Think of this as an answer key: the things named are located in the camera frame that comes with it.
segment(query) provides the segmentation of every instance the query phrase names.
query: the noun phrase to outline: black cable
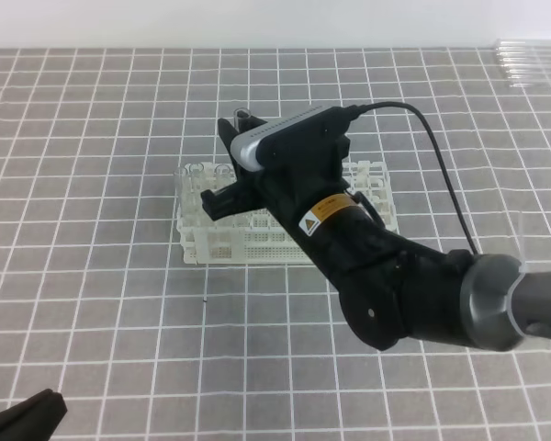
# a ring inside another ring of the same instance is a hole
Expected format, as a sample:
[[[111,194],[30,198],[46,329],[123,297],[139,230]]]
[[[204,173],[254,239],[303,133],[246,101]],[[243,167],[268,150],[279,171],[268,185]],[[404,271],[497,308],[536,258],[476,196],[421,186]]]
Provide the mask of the black cable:
[[[383,107],[398,107],[398,108],[404,108],[410,112],[412,112],[416,117],[419,119],[419,121],[422,123],[422,126],[426,130],[426,133],[429,135],[429,138],[431,140],[431,144],[433,145],[434,152],[437,156],[437,161],[439,162],[439,166],[441,167],[441,173],[443,173],[443,179],[445,184],[447,185],[447,190],[449,191],[449,196],[451,197],[451,200],[453,201],[453,205],[455,207],[455,213],[457,214],[457,217],[459,218],[459,223],[461,223],[461,228],[463,229],[463,233],[467,238],[467,242],[469,243],[469,248],[473,252],[473,254],[478,253],[478,248],[476,248],[476,245],[474,244],[473,239],[471,238],[471,233],[469,232],[469,228],[466,224],[466,219],[463,217],[463,213],[461,212],[461,207],[459,206],[459,201],[457,200],[457,196],[455,195],[455,190],[453,189],[453,185],[451,184],[451,179],[449,178],[449,174],[447,173],[447,167],[444,164],[443,155],[441,154],[441,150],[439,149],[439,143],[437,142],[436,138],[434,137],[433,130],[431,129],[431,126],[429,125],[429,122],[426,120],[424,115],[420,112],[419,109],[417,109],[414,106],[411,106],[407,103],[402,103],[399,101],[382,101],[379,103],[374,104],[366,104],[362,106],[350,106],[347,108],[350,112],[354,112],[354,118],[358,118],[360,115],[363,115],[364,113],[375,110],[377,108],[383,108]]]

